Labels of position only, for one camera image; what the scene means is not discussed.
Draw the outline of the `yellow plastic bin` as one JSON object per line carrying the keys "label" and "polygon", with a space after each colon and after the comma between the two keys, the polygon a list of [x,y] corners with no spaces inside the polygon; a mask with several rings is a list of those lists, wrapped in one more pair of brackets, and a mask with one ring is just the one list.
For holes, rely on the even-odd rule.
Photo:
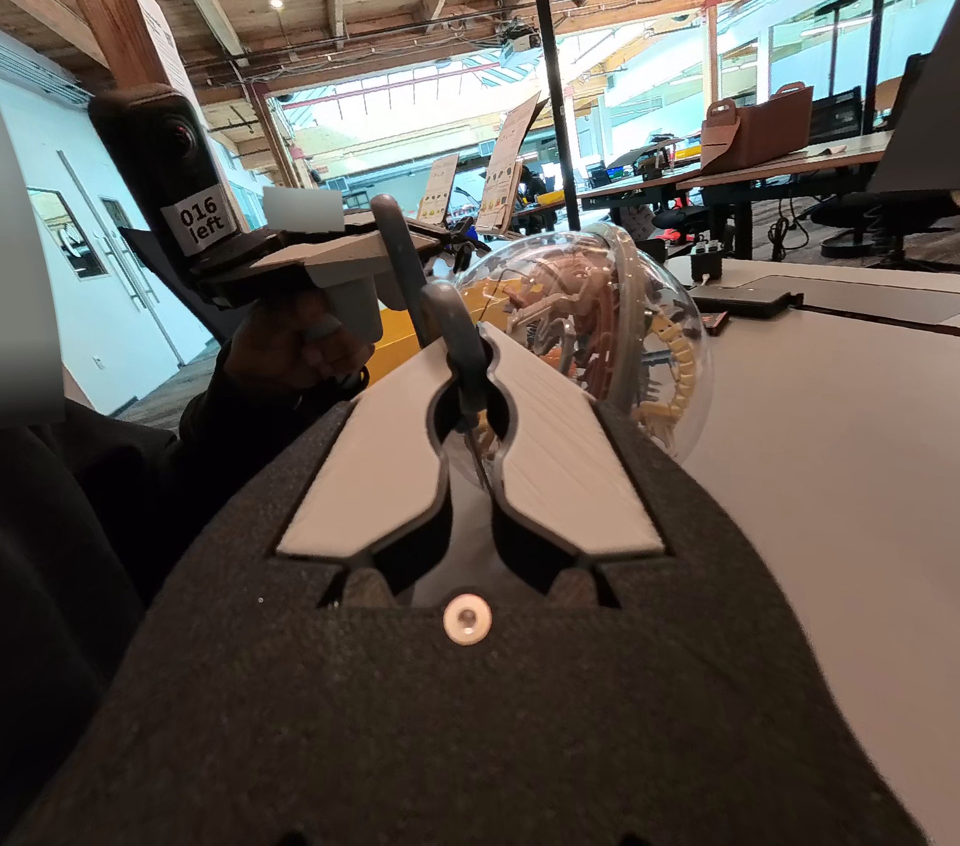
{"label": "yellow plastic bin", "polygon": [[380,319],[383,335],[375,343],[374,353],[366,363],[369,388],[422,349],[407,311],[390,310],[381,303]]}

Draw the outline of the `wooden office desk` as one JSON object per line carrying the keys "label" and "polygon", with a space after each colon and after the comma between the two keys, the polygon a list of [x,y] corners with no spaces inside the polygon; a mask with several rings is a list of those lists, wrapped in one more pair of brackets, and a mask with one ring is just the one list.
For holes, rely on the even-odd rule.
{"label": "wooden office desk", "polygon": [[892,137],[893,132],[873,132],[839,143],[814,144],[750,169],[696,175],[679,181],[676,188],[701,191],[712,231],[732,217],[732,255],[738,260],[751,260],[754,204],[864,191]]}

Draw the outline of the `clear maze puzzle ball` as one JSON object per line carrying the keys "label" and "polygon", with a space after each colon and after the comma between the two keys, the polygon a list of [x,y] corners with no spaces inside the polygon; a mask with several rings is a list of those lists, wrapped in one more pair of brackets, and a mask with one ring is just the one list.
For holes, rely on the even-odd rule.
{"label": "clear maze puzzle ball", "polygon": [[636,424],[674,460],[698,443],[714,362],[686,287],[609,223],[513,240],[454,285],[494,326]]}

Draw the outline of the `black display board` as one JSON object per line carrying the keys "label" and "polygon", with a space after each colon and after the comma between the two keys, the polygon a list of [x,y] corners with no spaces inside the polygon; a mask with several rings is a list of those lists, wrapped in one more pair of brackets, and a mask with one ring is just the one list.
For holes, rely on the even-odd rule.
{"label": "black display board", "polygon": [[927,60],[868,190],[892,195],[958,188],[958,49],[947,43]]}

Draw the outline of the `black floor lamp pole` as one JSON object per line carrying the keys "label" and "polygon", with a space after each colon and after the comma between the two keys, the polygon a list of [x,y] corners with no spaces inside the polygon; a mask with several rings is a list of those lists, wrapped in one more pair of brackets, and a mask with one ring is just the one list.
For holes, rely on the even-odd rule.
{"label": "black floor lamp pole", "polygon": [[566,208],[568,229],[581,230],[579,200],[573,173],[573,163],[570,149],[568,118],[564,100],[564,86],[561,79],[559,53],[551,15],[550,0],[534,0],[538,27],[543,47],[543,57],[546,67],[549,100],[553,113],[555,137],[558,146],[558,156],[563,191],[563,201]]}

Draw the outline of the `person's left forearm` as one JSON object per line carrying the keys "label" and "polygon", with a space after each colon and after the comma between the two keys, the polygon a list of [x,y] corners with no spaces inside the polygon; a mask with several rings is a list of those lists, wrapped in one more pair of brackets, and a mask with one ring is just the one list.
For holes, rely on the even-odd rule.
{"label": "person's left forearm", "polygon": [[352,381],[304,393],[252,396],[219,370],[172,433],[109,418],[67,401],[50,426],[55,451],[78,485],[137,597],[149,605],[224,504],[332,407],[358,395]]}

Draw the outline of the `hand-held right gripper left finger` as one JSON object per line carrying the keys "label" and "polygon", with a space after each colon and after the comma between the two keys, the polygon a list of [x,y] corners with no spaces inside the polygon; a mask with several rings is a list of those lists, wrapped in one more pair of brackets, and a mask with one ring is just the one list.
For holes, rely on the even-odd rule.
{"label": "hand-held right gripper left finger", "polygon": [[438,512],[449,472],[436,406],[451,383],[438,339],[358,396],[276,551],[356,559]]}

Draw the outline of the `black office chair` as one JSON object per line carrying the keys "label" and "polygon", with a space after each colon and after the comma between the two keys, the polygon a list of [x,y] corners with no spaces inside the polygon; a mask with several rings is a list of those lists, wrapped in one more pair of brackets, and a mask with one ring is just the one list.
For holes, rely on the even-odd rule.
{"label": "black office chair", "polygon": [[820,253],[825,259],[876,255],[876,269],[957,275],[957,264],[909,259],[905,250],[906,237],[940,231],[935,226],[938,220],[957,215],[958,205],[951,193],[922,190],[887,195],[845,193],[817,204],[809,216],[815,225],[841,229],[823,240]]}

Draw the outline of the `tall cardboard instruction board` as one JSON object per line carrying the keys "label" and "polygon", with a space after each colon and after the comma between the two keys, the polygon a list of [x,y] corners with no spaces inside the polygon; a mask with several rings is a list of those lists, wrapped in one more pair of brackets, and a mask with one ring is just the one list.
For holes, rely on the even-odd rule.
{"label": "tall cardboard instruction board", "polygon": [[474,223],[479,236],[502,235],[509,229],[522,174],[521,146],[547,103],[537,93],[507,114],[486,168]]}

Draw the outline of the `brown tote bag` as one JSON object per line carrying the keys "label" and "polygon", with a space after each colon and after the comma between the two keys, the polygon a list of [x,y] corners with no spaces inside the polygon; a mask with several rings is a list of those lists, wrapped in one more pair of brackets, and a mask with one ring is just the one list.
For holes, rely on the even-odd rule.
{"label": "brown tote bag", "polygon": [[733,99],[711,104],[701,128],[702,176],[749,169],[810,143],[813,87],[787,84],[758,106]]}

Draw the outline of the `small cardboard instruction board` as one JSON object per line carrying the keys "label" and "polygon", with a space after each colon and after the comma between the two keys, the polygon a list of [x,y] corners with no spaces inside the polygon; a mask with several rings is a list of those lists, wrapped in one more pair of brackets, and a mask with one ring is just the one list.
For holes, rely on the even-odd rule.
{"label": "small cardboard instruction board", "polygon": [[446,225],[458,165],[458,153],[434,160],[415,216],[419,223],[442,228]]}

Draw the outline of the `black flat device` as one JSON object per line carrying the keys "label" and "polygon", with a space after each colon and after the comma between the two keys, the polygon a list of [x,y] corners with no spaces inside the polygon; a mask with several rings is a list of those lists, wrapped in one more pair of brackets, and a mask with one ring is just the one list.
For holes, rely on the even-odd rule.
{"label": "black flat device", "polygon": [[700,286],[688,291],[690,299],[702,315],[728,314],[734,318],[768,321],[782,312],[801,307],[802,292],[794,293],[779,286]]}

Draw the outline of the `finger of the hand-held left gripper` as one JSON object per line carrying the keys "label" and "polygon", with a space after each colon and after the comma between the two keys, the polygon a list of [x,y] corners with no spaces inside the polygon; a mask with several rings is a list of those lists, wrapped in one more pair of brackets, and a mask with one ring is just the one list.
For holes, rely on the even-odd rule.
{"label": "finger of the hand-held left gripper", "polygon": [[294,267],[303,268],[312,282],[352,282],[390,273],[394,268],[379,232],[290,245],[250,265],[257,273]]}
{"label": "finger of the hand-held left gripper", "polygon": [[[413,217],[400,216],[411,234],[434,240],[453,240],[457,233],[446,228],[421,223]],[[343,216],[344,233],[348,235],[377,231],[377,221],[373,214],[345,214]]]}

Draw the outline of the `ceiling projector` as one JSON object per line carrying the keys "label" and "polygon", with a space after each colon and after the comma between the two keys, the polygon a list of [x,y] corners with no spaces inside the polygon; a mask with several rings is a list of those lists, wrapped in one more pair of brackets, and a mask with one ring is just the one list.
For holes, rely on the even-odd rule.
{"label": "ceiling projector", "polygon": [[502,69],[518,70],[537,64],[544,54],[539,30],[529,25],[515,25],[501,30],[498,64]]}

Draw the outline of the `grey handled scissors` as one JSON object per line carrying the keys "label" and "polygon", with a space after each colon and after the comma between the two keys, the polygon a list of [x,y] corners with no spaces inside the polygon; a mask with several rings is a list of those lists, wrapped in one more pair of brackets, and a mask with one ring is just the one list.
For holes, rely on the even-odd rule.
{"label": "grey handled scissors", "polygon": [[489,400],[489,362],[484,343],[457,290],[449,283],[427,281],[397,202],[381,195],[373,199],[371,208],[418,345],[427,348],[443,340],[457,401],[455,407],[446,408],[449,419],[444,423],[462,435],[478,483],[489,491],[491,484],[474,436]]}

